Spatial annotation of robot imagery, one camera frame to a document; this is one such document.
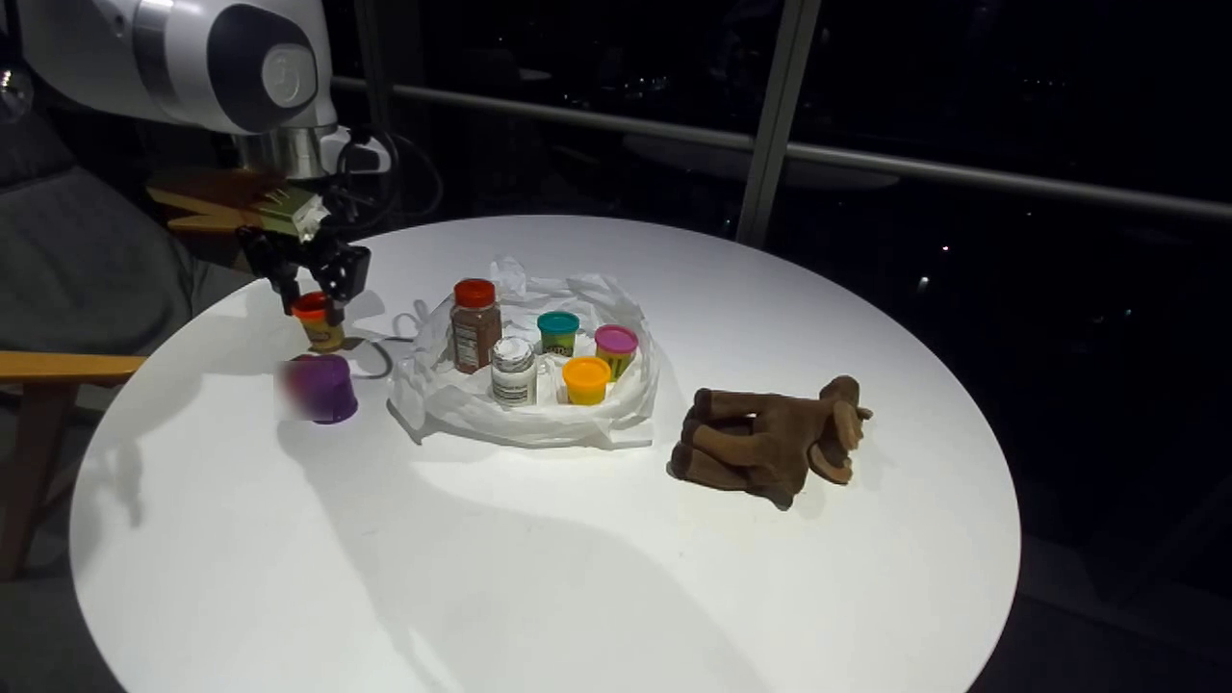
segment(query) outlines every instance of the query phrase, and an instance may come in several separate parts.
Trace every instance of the white round table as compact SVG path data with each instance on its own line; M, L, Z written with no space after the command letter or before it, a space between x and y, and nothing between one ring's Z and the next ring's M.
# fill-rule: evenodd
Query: white round table
M722 240L495 217L365 243L349 330L510 255L609 272L669 359L655 447L412 444L387 380L304 421L304 334L267 281L181 327L109 408L71 498L71 585L133 693L931 693L985 667L1020 570L1004 456L954 372L848 287ZM848 490L788 513L675 483L691 389L872 408Z

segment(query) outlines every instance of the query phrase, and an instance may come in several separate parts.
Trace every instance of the chair armrest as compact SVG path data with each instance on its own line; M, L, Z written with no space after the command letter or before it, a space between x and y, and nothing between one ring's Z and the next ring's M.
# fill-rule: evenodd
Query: chair armrest
M0 380L128 380L143 362L139 353L0 350Z

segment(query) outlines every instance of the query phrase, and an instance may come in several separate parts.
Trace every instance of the purple cup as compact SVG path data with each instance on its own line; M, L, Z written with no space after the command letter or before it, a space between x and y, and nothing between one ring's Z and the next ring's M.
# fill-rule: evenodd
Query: purple cup
M304 359L295 362L293 376L299 391L299 411L309 421L338 425L354 415L358 399L354 399L346 359L336 359L336 353Z

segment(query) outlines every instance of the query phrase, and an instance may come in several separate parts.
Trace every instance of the small container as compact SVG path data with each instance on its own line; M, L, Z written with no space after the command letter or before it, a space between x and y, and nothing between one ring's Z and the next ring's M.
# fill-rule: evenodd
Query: small container
M569 359L562 376L569 403L599 403L610 385L610 367L604 359Z
M537 334L542 334L542 353L572 359L577 316L572 313L542 313Z
M342 344L346 344L342 313L323 294L304 294L293 304L293 316L299 320L310 350L319 350L319 353L342 350Z
M349 421L358 399L349 385L349 367L338 353L304 359L293 367L293 391L299 411L314 425Z
M533 399L533 344L500 334L491 348L491 397L505 403Z
M463 372L472 372L491 362L500 340L495 285L483 276L467 276L453 285L451 313L451 353Z
M619 376L639 350L639 334L623 325L604 325L594 330L598 353L610 367L610 376Z

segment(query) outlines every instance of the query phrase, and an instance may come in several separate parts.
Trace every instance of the white plastic bag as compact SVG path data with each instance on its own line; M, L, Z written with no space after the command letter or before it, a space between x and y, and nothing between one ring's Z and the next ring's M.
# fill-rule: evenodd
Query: white plastic bag
M641 313L599 272L526 276L521 261L491 261L500 325L533 327L542 313L572 313L580 344L599 325L623 325L639 334L639 350L594 408L562 403L562 359L537 353L537 391L526 403L491 397L491 368L459 372L451 362L445 295L418 320L415 353L392 368L387 411L412 440L453 433L468 440L517 447L648 447L655 440L650 411L658 389L658 350Z

